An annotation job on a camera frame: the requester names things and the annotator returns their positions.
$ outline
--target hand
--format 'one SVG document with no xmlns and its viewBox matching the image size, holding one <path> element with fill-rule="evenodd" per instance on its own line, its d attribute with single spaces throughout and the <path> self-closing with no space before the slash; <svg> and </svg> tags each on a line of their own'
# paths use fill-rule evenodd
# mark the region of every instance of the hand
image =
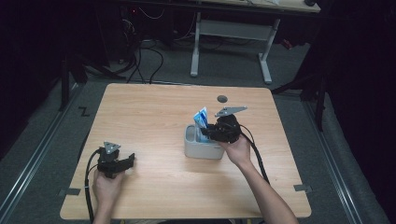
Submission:
<svg viewBox="0 0 396 224">
<path fill-rule="evenodd" d="M 93 181 L 93 192 L 98 201 L 98 207 L 105 206 L 112 208 L 119 197 L 121 182 L 125 172 L 117 174 L 116 178 L 105 177 L 105 174 L 95 170 Z"/>
<path fill-rule="evenodd" d="M 232 144 L 219 142 L 219 145 L 224 148 L 228 157 L 236 166 L 240 167 L 243 164 L 251 163 L 250 143 L 242 134 L 239 135 L 239 139 Z"/>
</svg>

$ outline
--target table top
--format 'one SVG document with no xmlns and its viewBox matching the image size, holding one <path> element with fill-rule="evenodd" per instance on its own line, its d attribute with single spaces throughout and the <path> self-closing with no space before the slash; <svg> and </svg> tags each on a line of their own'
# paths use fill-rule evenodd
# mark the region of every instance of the table top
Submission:
<svg viewBox="0 0 396 224">
<path fill-rule="evenodd" d="M 309 7 L 304 0 L 278 0 L 278 5 L 274 4 L 271 0 L 251 0 L 253 5 L 249 4 L 248 0 L 201 0 L 202 2 L 230 4 L 238 6 L 249 7 L 267 7 L 272 9 L 282 9 L 299 12 L 320 12 L 318 4 Z"/>
<path fill-rule="evenodd" d="M 218 102 L 219 95 L 225 95 L 228 102 Z M 121 145 L 120 160 L 135 153 L 134 168 L 125 176 L 114 218 L 261 217 L 246 179 L 226 153 L 221 160 L 184 154 L 184 132 L 198 110 L 206 106 L 208 122 L 216 123 L 214 115 L 224 106 L 241 105 L 247 110 L 235 116 L 252 132 L 272 187 L 297 217 L 310 216 L 305 193 L 294 189 L 302 181 L 268 89 L 110 84 L 70 184 L 81 191 L 66 195 L 61 217 L 89 219 L 84 173 L 89 157 L 105 141 Z M 251 159 L 260 171 L 253 150 Z M 96 206 L 93 194 L 92 205 Z"/>
</svg>

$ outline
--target dark background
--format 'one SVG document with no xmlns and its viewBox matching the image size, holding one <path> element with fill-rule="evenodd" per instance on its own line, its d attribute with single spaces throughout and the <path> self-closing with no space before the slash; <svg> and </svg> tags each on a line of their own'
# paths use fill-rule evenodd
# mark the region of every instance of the dark background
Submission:
<svg viewBox="0 0 396 224">
<path fill-rule="evenodd" d="M 346 140 L 389 220 L 396 222 L 392 211 L 396 190 L 390 184 L 396 177 L 392 141 L 396 106 L 395 4 L 390 0 L 349 0 L 320 1 L 319 5 L 325 19 L 285 18 L 276 43 L 283 39 L 292 45 L 311 43 L 296 79 L 312 74 L 324 77 Z M 110 60 L 124 59 L 126 42 L 117 6 L 21 0 L 2 1 L 0 8 L 3 158 L 59 79 L 65 55 L 77 52 L 107 65 Z M 162 12 L 155 7 L 145 10 L 151 15 Z M 168 8 L 163 15 L 156 21 L 138 11 L 130 16 L 138 32 L 172 46 L 177 37 L 173 30 L 184 34 L 190 23 L 182 18 L 190 20 L 192 12 Z M 241 18 L 263 22 L 253 16 Z M 317 87 L 318 79 L 297 89 Z"/>
</svg>

